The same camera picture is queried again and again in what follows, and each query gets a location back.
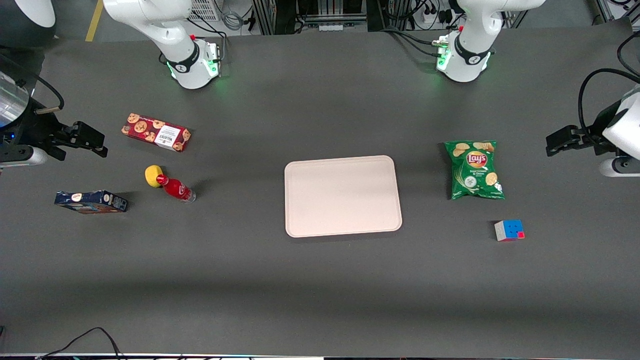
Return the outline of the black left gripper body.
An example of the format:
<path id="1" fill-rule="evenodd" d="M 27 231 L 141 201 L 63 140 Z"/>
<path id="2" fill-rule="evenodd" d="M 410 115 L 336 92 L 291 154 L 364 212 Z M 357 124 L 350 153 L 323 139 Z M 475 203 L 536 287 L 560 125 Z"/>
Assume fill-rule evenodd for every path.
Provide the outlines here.
<path id="1" fill-rule="evenodd" d="M 573 134 L 578 136 L 578 141 L 574 144 L 574 150 L 584 150 L 593 148 L 596 156 L 607 153 L 614 153 L 615 146 L 602 134 L 606 126 L 590 125 L 585 129 L 573 126 Z"/>

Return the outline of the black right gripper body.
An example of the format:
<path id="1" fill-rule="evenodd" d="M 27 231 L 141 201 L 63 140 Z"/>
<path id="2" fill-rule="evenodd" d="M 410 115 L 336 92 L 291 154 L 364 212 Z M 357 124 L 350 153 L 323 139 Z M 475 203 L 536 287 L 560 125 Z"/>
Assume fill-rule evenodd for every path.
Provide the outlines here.
<path id="1" fill-rule="evenodd" d="M 30 145 L 45 151 L 57 161 L 66 159 L 66 151 L 59 146 L 70 146 L 75 127 L 57 120 L 37 120 L 30 126 Z"/>

